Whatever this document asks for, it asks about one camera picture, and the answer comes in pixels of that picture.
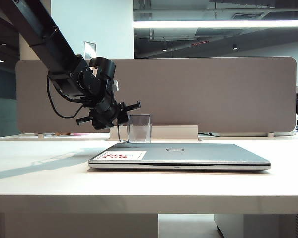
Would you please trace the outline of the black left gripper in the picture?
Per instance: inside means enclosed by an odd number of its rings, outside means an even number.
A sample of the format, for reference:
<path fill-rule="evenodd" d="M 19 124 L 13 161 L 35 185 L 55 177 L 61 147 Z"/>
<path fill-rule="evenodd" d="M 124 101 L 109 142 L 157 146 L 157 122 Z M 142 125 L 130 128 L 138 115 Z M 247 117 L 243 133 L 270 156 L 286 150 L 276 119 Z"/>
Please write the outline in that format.
<path fill-rule="evenodd" d="M 96 99 L 88 99 L 88 107 L 90 109 L 89 116 L 78 118 L 77 125 L 92 122 L 92 126 L 96 130 L 113 127 L 113 121 L 117 119 L 117 124 L 125 124 L 129 121 L 127 111 L 135 110 L 141 107 L 140 101 L 135 104 L 125 105 L 124 102 L 117 103 L 116 100 L 104 99 L 97 101 Z"/>

